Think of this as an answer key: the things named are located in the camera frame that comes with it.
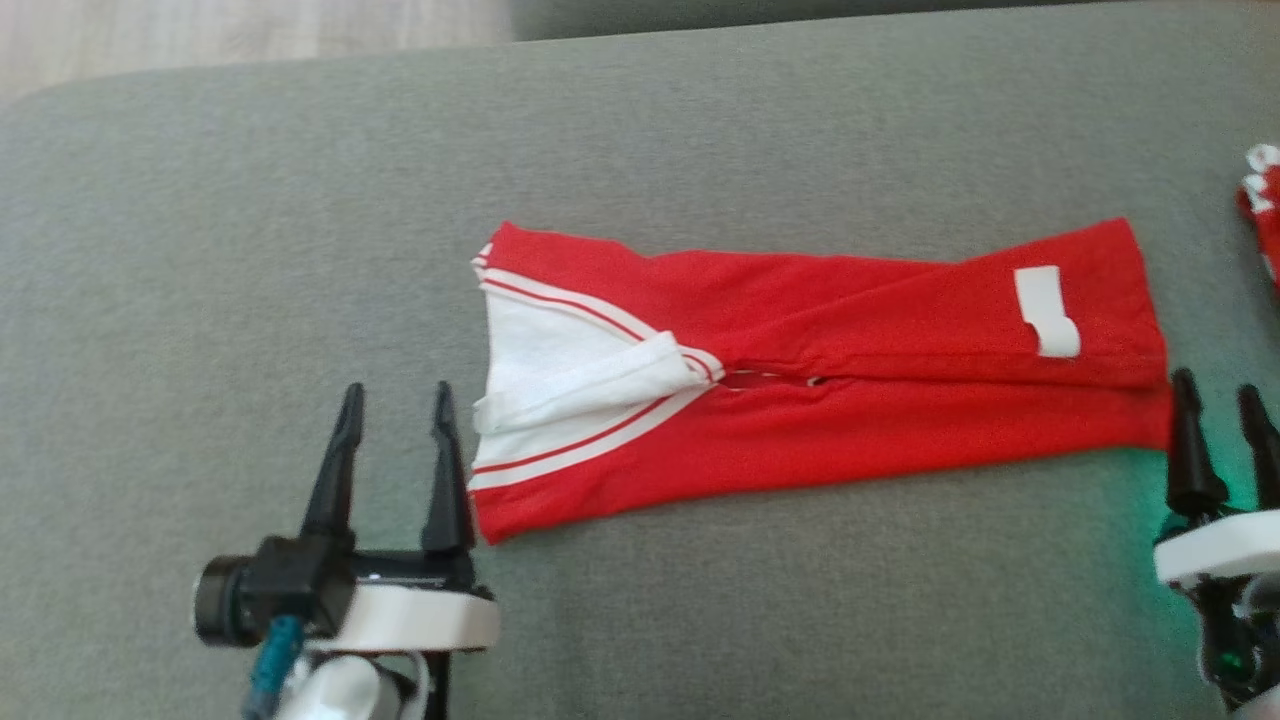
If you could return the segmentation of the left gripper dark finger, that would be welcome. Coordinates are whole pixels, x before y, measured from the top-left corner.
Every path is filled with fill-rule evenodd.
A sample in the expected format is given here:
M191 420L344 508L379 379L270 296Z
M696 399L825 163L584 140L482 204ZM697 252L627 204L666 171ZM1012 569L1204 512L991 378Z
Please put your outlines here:
M420 533L421 550L429 556L466 555L475 546L475 529L454 393L445 380L436 383L431 437L436 461L426 521Z
M364 418L365 388L356 382L346 388L335 418L300 528L302 537L325 537L343 546L355 546L349 516L355 459L362 439Z

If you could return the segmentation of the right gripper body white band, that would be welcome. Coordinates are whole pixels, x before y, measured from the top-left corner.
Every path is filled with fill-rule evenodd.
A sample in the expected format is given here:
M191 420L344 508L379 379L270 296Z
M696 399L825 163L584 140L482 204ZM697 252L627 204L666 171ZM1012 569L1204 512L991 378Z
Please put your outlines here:
M1153 551L1160 583L1198 618L1203 679L1230 714L1279 711L1277 511L1178 528Z

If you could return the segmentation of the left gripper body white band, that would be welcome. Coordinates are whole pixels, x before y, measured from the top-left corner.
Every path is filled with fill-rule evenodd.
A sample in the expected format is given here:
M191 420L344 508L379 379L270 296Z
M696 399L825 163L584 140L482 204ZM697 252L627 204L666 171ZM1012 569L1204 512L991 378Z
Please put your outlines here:
M307 639L306 651L470 652L500 637L500 609L467 548L358 552L352 568L356 589L340 629Z

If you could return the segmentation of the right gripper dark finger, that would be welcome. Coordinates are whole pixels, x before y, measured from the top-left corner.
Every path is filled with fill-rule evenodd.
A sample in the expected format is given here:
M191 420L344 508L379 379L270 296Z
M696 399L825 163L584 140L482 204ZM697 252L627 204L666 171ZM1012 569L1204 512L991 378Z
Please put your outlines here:
M1171 375L1171 387L1166 505L1171 512L1185 519L1217 519L1229 500L1229 491L1211 461L1201 425L1202 402L1194 374L1188 368L1178 368Z
M1236 392L1242 434L1248 443L1254 466L1257 509L1279 509L1279 429L1272 423L1260 391L1243 384Z

